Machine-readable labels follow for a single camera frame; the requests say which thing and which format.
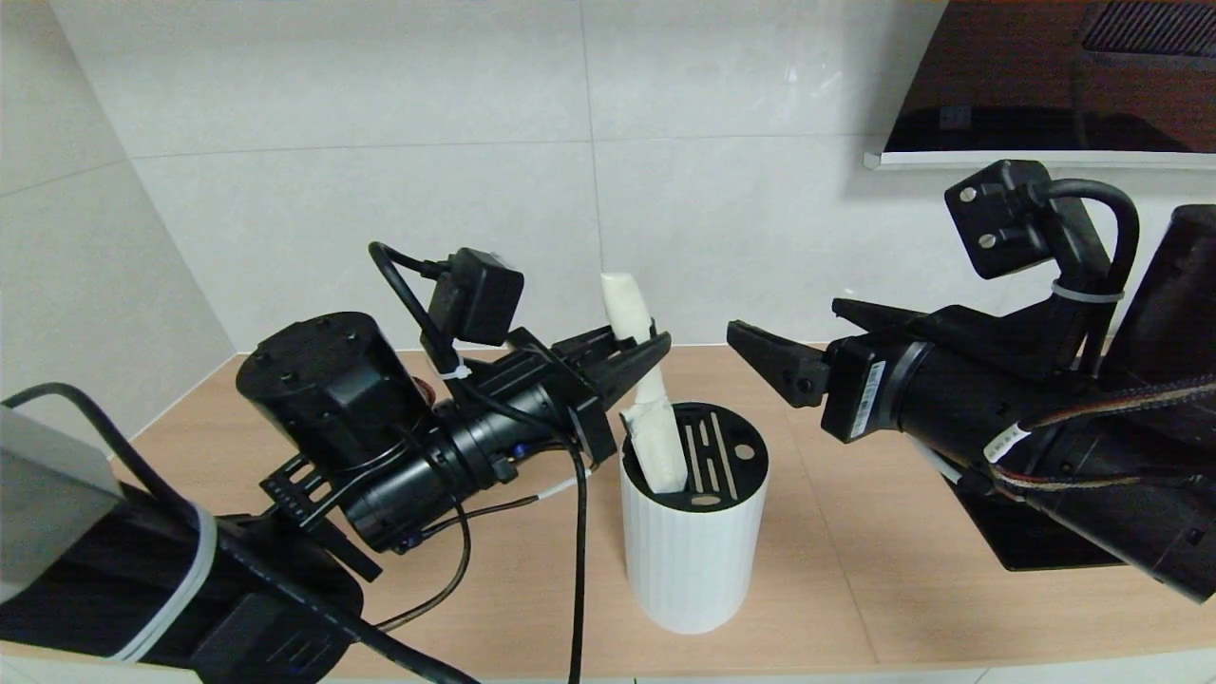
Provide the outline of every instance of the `hole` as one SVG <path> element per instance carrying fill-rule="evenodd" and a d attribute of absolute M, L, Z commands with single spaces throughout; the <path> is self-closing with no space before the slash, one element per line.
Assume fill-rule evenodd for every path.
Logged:
<path fill-rule="evenodd" d="M 317 487 L 316 489 L 314 489 L 313 493 L 308 495 L 308 498 L 313 499 L 314 501 L 321 501 L 322 499 L 325 499 L 330 494 L 330 492 L 332 489 L 333 488 L 330 487 L 328 482 L 322 482 L 320 484 L 320 487 Z"/>

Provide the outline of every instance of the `cable tie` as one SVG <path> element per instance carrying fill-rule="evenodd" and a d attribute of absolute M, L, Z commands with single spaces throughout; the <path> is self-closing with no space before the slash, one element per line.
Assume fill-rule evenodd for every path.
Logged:
<path fill-rule="evenodd" d="M 987 443 L 987 447 L 984 447 L 984 456 L 989 460 L 989 462 L 995 464 L 1004 458 L 1004 455 L 1009 453 L 1009 449 L 1013 449 L 1014 444 L 1021 442 L 1026 437 L 1030 437 L 1030 432 L 1018 427 L 1018 424 L 1015 422 L 993 437 L 992 441 Z"/>
<path fill-rule="evenodd" d="M 465 357 L 456 354 L 456 358 L 460 359 L 460 365 L 454 368 L 451 371 L 435 371 L 439 375 L 439 380 L 465 380 L 466 377 L 473 375 L 473 370 L 465 365 Z"/>
<path fill-rule="evenodd" d="M 161 606 L 161 610 L 152 616 L 152 619 L 140 629 L 125 646 L 106 660 L 118 662 L 139 662 L 156 646 L 157 641 L 164 637 L 169 627 L 186 611 L 186 606 L 198 594 L 212 573 L 212 564 L 215 560 L 215 545 L 219 532 L 215 528 L 215 518 L 207 509 L 191 501 L 195 506 L 195 515 L 198 516 L 198 549 L 195 551 L 195 561 L 182 578 L 181 584 L 169 595 L 169 600 Z"/>
<path fill-rule="evenodd" d="M 1081 302 L 1082 304 L 1114 304 L 1124 298 L 1124 292 L 1115 292 L 1114 295 L 1093 295 L 1091 292 L 1077 292 L 1076 290 L 1069 290 L 1060 285 L 1059 279 L 1052 281 L 1052 293 L 1058 295 L 1065 299 L 1073 299 L 1074 302 Z"/>

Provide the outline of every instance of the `wooden table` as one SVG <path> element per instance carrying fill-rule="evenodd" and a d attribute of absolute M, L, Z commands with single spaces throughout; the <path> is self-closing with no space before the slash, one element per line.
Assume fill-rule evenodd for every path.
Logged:
<path fill-rule="evenodd" d="M 404 354 L 433 381 L 417 353 Z M 258 482 L 291 445 L 233 387 L 233 359 L 137 445 L 165 478 L 216 514 L 259 511 Z M 931 467 L 897 433 L 845 447 L 793 410 L 725 347 L 664 361 L 674 402 L 721 404 L 751 421 L 772 459 L 751 590 L 705 635 L 654 626 L 625 577 L 615 461 L 590 483 L 586 677 L 771 674 L 1074 661 L 1216 645 L 1216 607 L 1197 606 L 1127 567 L 1004 571 Z M 567 478 L 562 453 L 533 459 L 474 506 Z M 475 520 L 461 589 L 395 633 L 479 678 L 564 678 L 574 585 L 574 490 Z M 458 532 L 378 556 L 366 587 L 377 621 L 428 598 L 460 557 Z M 340 677 L 400 677 L 362 646 Z"/>

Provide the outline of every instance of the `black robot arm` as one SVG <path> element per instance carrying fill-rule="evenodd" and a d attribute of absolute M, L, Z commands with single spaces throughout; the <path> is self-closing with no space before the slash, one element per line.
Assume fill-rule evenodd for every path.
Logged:
<path fill-rule="evenodd" d="M 163 481 L 79 389 L 47 383 L 5 399 L 0 419 L 7 420 L 5 411 L 40 397 L 67 398 L 146 492 L 124 487 L 109 515 L 0 602 L 0 638 L 97 656 L 126 652 L 137 640 L 137 660 L 193 669 L 207 684 L 310 684 L 361 641 L 424 679 L 467 684 L 467 674 L 387 632 L 455 589 L 468 564 L 469 517 L 539 497 L 467 514 L 461 503 L 512 481 L 533 454 L 564 448 L 579 494 L 570 651 L 570 679 L 579 679 L 586 472 L 617 452 L 607 411 L 659 363 L 671 338 L 618 343 L 606 326 L 547 347 L 523 327 L 511 330 L 523 275 L 496 257 L 460 250 L 422 262 L 381 243 L 370 251 L 422 329 L 452 398 L 433 405 L 433 392 L 411 377 L 362 313 L 295 323 L 261 342 L 242 364 L 237 389 L 299 454 L 261 482 L 274 501 L 269 510 L 218 516 L 214 564 L 182 612 L 164 619 L 156 616 L 185 585 L 182 567 L 206 555 L 202 529 L 212 528 L 204 526 L 210 516 Z M 429 310 L 399 265 L 437 281 Z M 463 359 L 456 341 L 507 351 L 494 361 Z M 6 467 L 10 450 L 18 458 L 24 448 L 10 442 L 12 434 L 0 434 Z M 461 566 L 434 599 L 373 626 L 359 617 L 362 590 L 342 565 L 366 581 L 381 567 L 327 520 L 334 509 L 375 551 L 405 553 L 460 523 Z M 452 510 L 455 517 L 435 523 Z M 165 630 L 145 640 L 159 623 Z"/>
<path fill-rule="evenodd" d="M 1114 211 L 1113 259 L 1082 197 Z M 1216 207 L 1175 213 L 1103 361 L 1139 234 L 1131 200 L 1100 183 L 1053 181 L 1041 164 L 1015 161 L 992 164 L 945 198 L 979 275 L 1054 259 L 1060 276 L 1051 297 L 1006 316 L 835 299 L 833 312 L 865 333 L 820 352 L 733 321 L 727 342 L 790 405 L 827 397 L 821 425 L 841 442 L 905 432 L 972 493 L 1029 504 L 1206 600 L 1216 592 L 1216 402 L 1204 399 L 1216 391 Z M 1135 353 L 1160 348 L 1166 335 L 1172 355 Z"/>

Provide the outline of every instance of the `barcode label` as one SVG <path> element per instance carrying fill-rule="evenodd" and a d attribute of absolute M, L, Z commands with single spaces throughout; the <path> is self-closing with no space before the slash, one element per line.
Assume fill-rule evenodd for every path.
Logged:
<path fill-rule="evenodd" d="M 866 377 L 866 388 L 861 392 L 861 402 L 857 403 L 857 415 L 852 419 L 852 431 L 849 439 L 855 439 L 866 432 L 869 424 L 869 411 L 874 408 L 874 398 L 878 397 L 878 386 L 883 382 L 883 370 L 886 361 L 878 361 L 869 366 L 869 376 Z"/>

